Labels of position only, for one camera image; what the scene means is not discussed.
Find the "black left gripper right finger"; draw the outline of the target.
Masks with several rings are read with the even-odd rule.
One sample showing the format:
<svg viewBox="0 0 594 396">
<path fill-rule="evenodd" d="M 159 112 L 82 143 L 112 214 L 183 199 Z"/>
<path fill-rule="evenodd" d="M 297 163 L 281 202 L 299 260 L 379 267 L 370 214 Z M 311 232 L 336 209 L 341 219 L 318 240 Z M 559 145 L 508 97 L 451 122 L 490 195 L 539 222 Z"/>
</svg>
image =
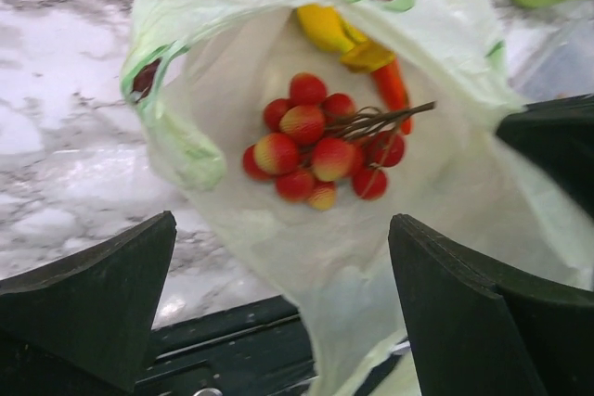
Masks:
<svg viewBox="0 0 594 396">
<path fill-rule="evenodd" d="M 467 248 L 409 215 L 388 236 L 424 395 L 590 395 L 593 294 Z"/>
</svg>

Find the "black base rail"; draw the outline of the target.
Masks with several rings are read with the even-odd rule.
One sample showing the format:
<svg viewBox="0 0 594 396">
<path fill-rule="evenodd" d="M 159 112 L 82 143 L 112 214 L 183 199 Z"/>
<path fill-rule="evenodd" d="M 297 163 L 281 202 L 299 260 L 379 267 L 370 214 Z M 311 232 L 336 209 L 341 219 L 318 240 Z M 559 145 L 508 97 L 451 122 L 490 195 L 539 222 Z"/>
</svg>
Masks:
<svg viewBox="0 0 594 396">
<path fill-rule="evenodd" d="M 316 378 L 298 310 L 259 300 L 152 331 L 136 395 L 303 395 Z"/>
</svg>

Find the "red lychee bunch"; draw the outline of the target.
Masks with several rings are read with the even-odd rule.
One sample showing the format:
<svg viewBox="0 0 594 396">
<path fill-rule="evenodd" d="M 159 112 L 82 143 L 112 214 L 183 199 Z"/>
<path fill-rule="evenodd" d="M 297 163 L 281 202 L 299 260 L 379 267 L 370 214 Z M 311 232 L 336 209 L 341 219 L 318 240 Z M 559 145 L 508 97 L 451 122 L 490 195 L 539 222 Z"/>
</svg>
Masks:
<svg viewBox="0 0 594 396">
<path fill-rule="evenodd" d="M 273 183 L 279 198 L 318 211 L 335 205 L 340 182 L 349 182 L 357 198 L 374 201 L 388 189 L 387 169 L 406 154 L 413 116 L 434 107 L 399 101 L 387 110 L 360 109 L 314 74 L 298 73 L 288 97 L 265 106 L 268 132 L 244 150 L 242 168 L 253 181 Z"/>
</svg>

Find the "orange carrot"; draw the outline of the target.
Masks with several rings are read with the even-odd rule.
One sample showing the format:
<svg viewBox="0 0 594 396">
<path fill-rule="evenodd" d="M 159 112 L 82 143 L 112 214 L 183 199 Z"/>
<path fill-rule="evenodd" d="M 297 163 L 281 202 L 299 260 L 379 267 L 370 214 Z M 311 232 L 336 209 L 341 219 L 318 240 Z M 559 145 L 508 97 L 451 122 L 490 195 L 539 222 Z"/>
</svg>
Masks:
<svg viewBox="0 0 594 396">
<path fill-rule="evenodd" d="M 384 106 L 388 110 L 398 111 L 409 107 L 407 89 L 401 78 L 396 59 L 373 71 L 371 77 Z"/>
</svg>

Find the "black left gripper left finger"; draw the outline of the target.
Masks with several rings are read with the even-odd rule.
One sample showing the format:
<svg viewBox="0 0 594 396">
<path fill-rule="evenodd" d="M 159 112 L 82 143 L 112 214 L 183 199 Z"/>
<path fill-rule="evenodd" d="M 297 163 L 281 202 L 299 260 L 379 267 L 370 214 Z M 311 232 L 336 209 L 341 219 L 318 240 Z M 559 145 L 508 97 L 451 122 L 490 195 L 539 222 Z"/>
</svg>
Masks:
<svg viewBox="0 0 594 396">
<path fill-rule="evenodd" d="M 3 392 L 131 392 L 176 238 L 165 211 L 1 282 Z"/>
</svg>

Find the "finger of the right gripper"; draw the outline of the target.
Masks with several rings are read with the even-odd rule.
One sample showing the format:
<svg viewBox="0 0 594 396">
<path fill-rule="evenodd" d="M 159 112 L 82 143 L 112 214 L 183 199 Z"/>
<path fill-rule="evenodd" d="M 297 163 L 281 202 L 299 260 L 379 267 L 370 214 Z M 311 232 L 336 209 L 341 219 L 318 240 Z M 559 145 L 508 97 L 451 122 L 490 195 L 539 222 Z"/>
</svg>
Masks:
<svg viewBox="0 0 594 396">
<path fill-rule="evenodd" d="M 536 102 L 504 118 L 497 138 L 546 173 L 593 215 L 593 96 Z"/>
</svg>

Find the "avocado print plastic bag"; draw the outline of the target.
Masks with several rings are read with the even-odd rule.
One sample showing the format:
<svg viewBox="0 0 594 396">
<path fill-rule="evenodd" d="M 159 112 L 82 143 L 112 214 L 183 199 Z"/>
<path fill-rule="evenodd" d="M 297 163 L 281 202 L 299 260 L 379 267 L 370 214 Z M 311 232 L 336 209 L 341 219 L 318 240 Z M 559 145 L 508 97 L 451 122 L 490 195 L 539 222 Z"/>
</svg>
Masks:
<svg viewBox="0 0 594 396">
<path fill-rule="evenodd" d="M 384 197 L 341 190 L 314 211 L 241 172 L 258 112 L 292 74 L 378 106 L 370 81 L 309 44 L 298 7 L 330 6 L 405 61 L 416 117 Z M 489 0 L 135 0 L 121 89 L 155 170 L 178 186 L 223 244 L 295 304 L 311 339 L 315 395 L 351 395 L 405 334 L 388 249 L 409 214 L 532 275 L 578 288 L 593 276 L 593 222 L 495 130 L 525 108 L 508 85 Z"/>
</svg>

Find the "yellow banana bunch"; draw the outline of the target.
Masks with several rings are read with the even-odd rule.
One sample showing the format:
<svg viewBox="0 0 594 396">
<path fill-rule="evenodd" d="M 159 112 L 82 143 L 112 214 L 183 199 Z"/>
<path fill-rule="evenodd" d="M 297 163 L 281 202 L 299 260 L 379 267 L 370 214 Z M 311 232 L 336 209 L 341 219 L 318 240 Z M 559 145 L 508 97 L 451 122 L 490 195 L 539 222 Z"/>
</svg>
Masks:
<svg viewBox="0 0 594 396">
<path fill-rule="evenodd" d="M 307 39 L 319 50 L 335 54 L 352 72 L 372 73 L 391 66 L 395 54 L 348 23 L 333 7 L 297 7 L 297 19 Z"/>
</svg>

